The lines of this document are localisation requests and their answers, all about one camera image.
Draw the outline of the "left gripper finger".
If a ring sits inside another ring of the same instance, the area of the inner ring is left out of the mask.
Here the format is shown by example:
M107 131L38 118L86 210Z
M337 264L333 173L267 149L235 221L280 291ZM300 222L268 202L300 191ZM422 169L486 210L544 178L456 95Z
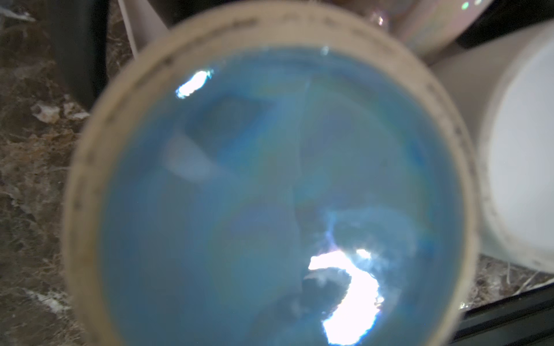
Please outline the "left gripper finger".
M108 1L49 1L51 40L70 95L91 110L108 83Z

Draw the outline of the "black white mug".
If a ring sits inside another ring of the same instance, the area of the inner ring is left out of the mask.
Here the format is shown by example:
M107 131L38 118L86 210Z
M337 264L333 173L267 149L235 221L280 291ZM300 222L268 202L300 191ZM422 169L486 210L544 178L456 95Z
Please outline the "black white mug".
M481 251L553 272L553 22L436 62L473 140Z

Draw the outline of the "blue butterfly mug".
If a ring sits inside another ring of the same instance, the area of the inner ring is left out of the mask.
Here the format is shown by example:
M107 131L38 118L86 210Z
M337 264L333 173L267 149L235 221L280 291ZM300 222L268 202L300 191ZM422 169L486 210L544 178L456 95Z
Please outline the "blue butterfly mug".
M181 22L95 103L63 206L89 345L447 345L473 148L402 43L337 7Z

